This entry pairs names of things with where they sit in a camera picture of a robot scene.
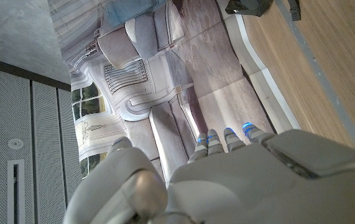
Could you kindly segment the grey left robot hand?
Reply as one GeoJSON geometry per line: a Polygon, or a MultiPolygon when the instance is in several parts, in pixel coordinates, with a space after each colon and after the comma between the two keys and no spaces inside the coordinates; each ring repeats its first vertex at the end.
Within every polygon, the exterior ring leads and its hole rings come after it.
{"type": "Polygon", "coordinates": [[[119,138],[78,186],[65,223],[355,223],[355,149],[292,129],[200,134],[189,161],[164,182],[119,138]]]}

